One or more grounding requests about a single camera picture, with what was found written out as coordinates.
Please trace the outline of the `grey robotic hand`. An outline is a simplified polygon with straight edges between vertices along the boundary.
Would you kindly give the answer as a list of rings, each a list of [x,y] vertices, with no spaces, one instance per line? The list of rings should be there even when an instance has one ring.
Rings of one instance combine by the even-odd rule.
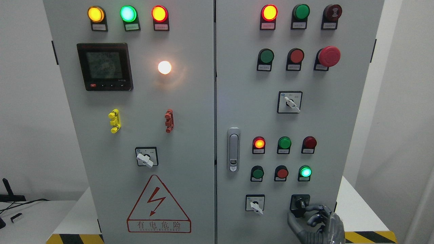
[[[324,223],[316,232],[307,231],[296,220],[294,214],[288,211],[287,223],[292,232],[297,236],[302,244],[344,244],[345,231],[340,217],[327,206],[313,205],[306,207],[306,211],[315,213],[308,221],[309,226],[316,226],[318,223]]]

